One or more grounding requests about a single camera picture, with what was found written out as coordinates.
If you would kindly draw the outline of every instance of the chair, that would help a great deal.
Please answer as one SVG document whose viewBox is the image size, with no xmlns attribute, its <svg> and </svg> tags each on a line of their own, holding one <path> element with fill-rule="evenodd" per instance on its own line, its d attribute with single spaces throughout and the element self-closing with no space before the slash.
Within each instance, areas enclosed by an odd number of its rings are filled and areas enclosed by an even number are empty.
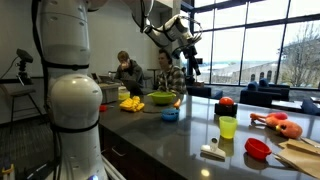
<svg viewBox="0 0 320 180">
<path fill-rule="evenodd" d="M 262 78 L 259 80 L 258 91 L 280 93 L 281 96 L 274 100 L 289 101 L 290 86 L 288 85 L 269 84 L 266 78 Z"/>
<path fill-rule="evenodd" d="M 152 77 L 149 77 L 149 76 L 144 76 L 144 77 L 143 77 L 143 82 L 144 82 L 144 87 L 145 87 L 145 88 L 148 88 L 148 81 L 149 81 L 150 84 L 152 85 L 151 80 L 152 80 Z"/>
<path fill-rule="evenodd" d="M 258 90 L 258 83 L 253 81 L 240 92 L 240 103 L 253 106 L 271 107 L 272 100 L 280 99 L 280 93 Z"/>
<path fill-rule="evenodd" d="M 211 94 L 210 87 L 197 87 L 197 86 L 187 86 L 188 94 L 191 96 L 198 96 L 210 99 L 220 100 L 223 96 L 223 91 L 219 90 L 214 95 Z"/>
<path fill-rule="evenodd" d="M 3 90 L 3 92 L 5 93 L 5 95 L 7 96 L 7 98 L 11 98 L 11 120 L 10 120 L 10 134 L 12 132 L 12 125 L 13 125 L 13 119 L 14 119 L 14 113 L 18 112 L 18 111 L 25 111 L 25 110 L 30 110 L 30 109 L 37 109 L 38 113 L 40 114 L 41 118 L 45 121 L 45 118 L 43 116 L 43 114 L 41 113 L 40 109 L 38 108 L 37 104 L 34 102 L 31 93 L 36 92 L 36 90 L 34 89 L 26 89 L 26 90 L 21 90 L 21 91 L 15 91 L 15 92 L 11 92 L 9 93 L 9 91 L 7 90 L 7 88 L 4 85 L 0 85 L 0 88 Z M 31 100 L 32 104 L 34 105 L 34 107 L 31 108 L 24 108 L 24 109 L 18 109 L 15 110 L 15 99 L 19 98 L 19 97 L 23 97 L 23 96 L 28 96 L 29 99 Z"/>
<path fill-rule="evenodd" d="M 320 116 L 320 108 L 311 99 L 303 99 L 301 109 L 305 114 Z"/>
</svg>

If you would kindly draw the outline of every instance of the banana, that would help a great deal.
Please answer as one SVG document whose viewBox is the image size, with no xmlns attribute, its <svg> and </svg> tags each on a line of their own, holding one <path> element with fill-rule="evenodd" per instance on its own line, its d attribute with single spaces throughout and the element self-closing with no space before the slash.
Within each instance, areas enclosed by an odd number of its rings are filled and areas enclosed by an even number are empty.
<svg viewBox="0 0 320 180">
<path fill-rule="evenodd" d="M 140 103 L 139 96 L 133 96 L 132 98 L 128 98 L 120 103 L 120 109 L 137 112 L 140 111 L 144 107 L 144 103 Z"/>
</svg>

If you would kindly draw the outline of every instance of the green bowl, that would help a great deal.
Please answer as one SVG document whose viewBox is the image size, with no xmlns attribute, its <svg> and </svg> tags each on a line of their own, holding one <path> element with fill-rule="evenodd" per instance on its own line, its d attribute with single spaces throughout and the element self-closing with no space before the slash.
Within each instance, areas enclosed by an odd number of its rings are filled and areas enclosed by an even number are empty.
<svg viewBox="0 0 320 180">
<path fill-rule="evenodd" d="M 153 102 L 157 105 L 167 105 L 170 104 L 176 94 L 171 92 L 161 92 L 157 91 L 151 94 L 148 94 L 153 100 Z"/>
</svg>

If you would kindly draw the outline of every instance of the man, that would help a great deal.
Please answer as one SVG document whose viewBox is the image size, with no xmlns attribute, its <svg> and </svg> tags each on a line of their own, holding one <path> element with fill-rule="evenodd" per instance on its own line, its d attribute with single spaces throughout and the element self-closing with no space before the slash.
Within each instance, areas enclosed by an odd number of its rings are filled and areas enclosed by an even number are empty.
<svg viewBox="0 0 320 180">
<path fill-rule="evenodd" d="M 185 94 L 184 74 L 179 67 L 172 65 L 172 58 L 165 49 L 159 50 L 159 64 L 162 72 L 158 75 L 158 90 Z"/>
<path fill-rule="evenodd" d="M 134 80 L 143 88 L 143 72 L 137 62 L 130 59 L 126 51 L 120 51 L 118 53 L 118 60 L 120 65 L 114 79 L 118 81 L 121 81 L 121 79 Z"/>
</svg>

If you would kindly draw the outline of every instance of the gray countertop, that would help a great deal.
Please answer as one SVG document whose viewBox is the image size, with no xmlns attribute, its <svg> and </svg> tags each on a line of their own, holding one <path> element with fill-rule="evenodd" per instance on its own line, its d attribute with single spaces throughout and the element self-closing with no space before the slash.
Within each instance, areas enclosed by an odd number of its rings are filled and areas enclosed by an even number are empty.
<svg viewBox="0 0 320 180">
<path fill-rule="evenodd" d="M 142 97 L 151 106 L 150 97 Z M 187 179 L 313 179 L 286 168 L 269 155 L 265 162 L 252 159 L 244 148 L 249 137 L 265 142 L 274 153 L 281 149 L 278 143 L 287 139 L 263 125 L 251 125 L 250 113 L 267 115 L 273 110 L 249 105 L 238 105 L 238 127 L 233 140 L 220 137 L 218 115 L 214 113 L 217 100 L 184 96 L 177 122 L 164 122 L 160 113 L 130 113 L 121 111 L 119 103 L 100 114 L 100 124 L 119 135 L 136 148 Z M 320 141 L 320 117 L 287 112 L 291 121 L 303 129 L 303 137 Z M 227 158 L 219 160 L 201 153 L 201 145 L 216 137 L 219 148 Z"/>
</svg>

